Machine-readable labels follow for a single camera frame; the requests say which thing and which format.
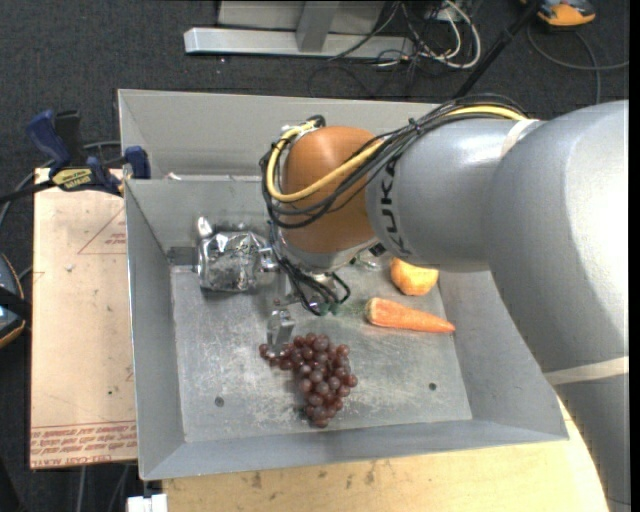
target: yellow cable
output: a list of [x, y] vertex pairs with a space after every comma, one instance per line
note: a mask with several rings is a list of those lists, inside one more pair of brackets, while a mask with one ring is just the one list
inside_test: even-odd
[[[519, 112], [516, 112], [515, 110], [511, 110], [509, 108], [500, 107], [496, 105], [475, 105], [472, 107], [462, 107], [452, 112], [449, 112], [446, 115], [452, 116], [452, 115], [460, 115], [460, 114], [494, 114], [494, 115], [499, 115], [501, 117], [504, 117], [506, 119], [512, 119], [514, 121], [522, 121], [524, 119], [527, 119], [527, 117], [523, 116]], [[302, 190], [299, 190], [298, 192], [294, 192], [292, 194], [282, 194], [276, 190], [276, 187], [274, 184], [275, 167], [276, 167], [276, 162], [278, 161], [278, 157], [280, 156], [280, 153], [282, 152], [282, 150], [284, 149], [287, 143], [291, 142], [291, 140], [295, 138], [298, 134], [305, 131], [308, 127], [312, 127], [312, 126], [313, 125], [311, 125], [310, 123], [306, 123], [286, 131], [282, 135], [280, 140], [276, 143], [275, 147], [273, 148], [273, 151], [271, 152], [271, 156], [267, 164], [267, 174], [266, 174], [265, 180], [266, 180], [267, 191], [269, 192], [269, 195], [276, 201], [280, 201], [281, 203], [292, 203], [294, 201], [299, 201], [300, 199], [304, 199], [305, 197], [309, 197], [311, 194], [314, 194], [325, 185], [328, 185], [329, 183], [331, 183], [333, 180], [341, 178], [343, 175], [346, 175], [348, 172], [351, 172], [353, 169], [358, 167], [361, 163], [366, 161], [366, 159], [372, 153], [374, 153], [377, 147], [382, 143], [382, 141], [377, 141], [376, 143], [372, 144], [371, 147], [365, 149], [364, 151], [362, 151], [362, 153], [358, 154], [357, 156], [347, 160], [340, 167], [337, 167], [336, 169], [331, 171], [329, 174], [327, 174], [323, 178], [320, 178], [318, 181], [312, 183], [308, 187]]]
[[511, 110], [506, 107], [499, 107], [497, 105], [474, 105], [473, 107], [462, 107], [454, 110], [453, 112], [449, 112], [446, 115], [451, 116], [458, 114], [494, 114], [514, 121], [528, 119], [526, 116], [523, 116], [515, 110]]
[[337, 167], [333, 171], [331, 171], [326, 176], [320, 178], [318, 181], [312, 183], [308, 187], [299, 190], [298, 192], [294, 192], [292, 194], [281, 194], [278, 192], [274, 185], [274, 174], [275, 174], [275, 166], [278, 156], [280, 152], [284, 148], [285, 141], [283, 139], [286, 138], [287, 133], [282, 136], [282, 139], [278, 141], [273, 152], [271, 153], [271, 157], [269, 158], [269, 163], [267, 164], [267, 176], [266, 176], [266, 184], [269, 195], [273, 197], [276, 201], [280, 201], [281, 203], [292, 203], [294, 201], [299, 201], [300, 199], [304, 199], [305, 197], [309, 197], [311, 194], [317, 192], [322, 187], [328, 185], [333, 180], [341, 178], [343, 175], [351, 172], [355, 168], [357, 168], [360, 164], [364, 163], [367, 158], [378, 148], [378, 146], [382, 143], [382, 141], [376, 142], [368, 147], [362, 153], [356, 155], [355, 157], [347, 160], [340, 167]]

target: metal tray surface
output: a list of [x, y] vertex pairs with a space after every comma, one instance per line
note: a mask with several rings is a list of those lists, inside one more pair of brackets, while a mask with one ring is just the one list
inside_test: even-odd
[[[471, 419], [451, 335], [375, 327], [363, 316], [373, 296], [444, 316], [438, 290], [407, 300], [394, 290], [388, 269], [353, 266], [340, 275], [352, 297], [339, 315], [318, 318], [300, 305], [289, 308], [295, 333], [323, 332], [351, 348], [359, 383], [327, 429]], [[299, 413], [292, 372], [271, 368], [258, 355], [258, 345], [266, 342], [272, 290], [203, 292], [189, 266], [171, 269], [171, 290], [186, 441], [317, 430]]]

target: blue clamp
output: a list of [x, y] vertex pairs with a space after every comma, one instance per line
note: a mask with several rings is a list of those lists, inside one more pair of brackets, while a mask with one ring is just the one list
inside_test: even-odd
[[124, 159], [131, 166], [134, 178], [143, 180], [151, 178], [151, 166], [147, 153], [140, 146], [130, 146], [125, 149]]
[[[53, 112], [46, 110], [36, 115], [27, 126], [27, 135], [35, 146], [53, 160], [49, 169], [49, 182], [67, 192], [97, 190], [122, 195], [122, 181], [104, 168], [95, 156], [87, 158], [86, 166], [70, 166], [71, 154], [56, 133]], [[149, 179], [151, 168], [147, 155], [140, 146], [127, 148], [124, 160], [131, 166], [134, 178]]]

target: crumpled foil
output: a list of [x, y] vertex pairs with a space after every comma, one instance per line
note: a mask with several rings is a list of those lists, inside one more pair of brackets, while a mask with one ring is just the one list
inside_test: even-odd
[[259, 285], [264, 238], [251, 231], [213, 234], [198, 246], [200, 287], [221, 292], [244, 292]]

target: carrot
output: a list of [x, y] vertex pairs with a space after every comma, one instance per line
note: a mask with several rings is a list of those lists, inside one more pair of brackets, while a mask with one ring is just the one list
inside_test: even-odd
[[365, 316], [370, 323], [380, 327], [436, 333], [456, 330], [455, 326], [444, 318], [379, 297], [367, 302]]

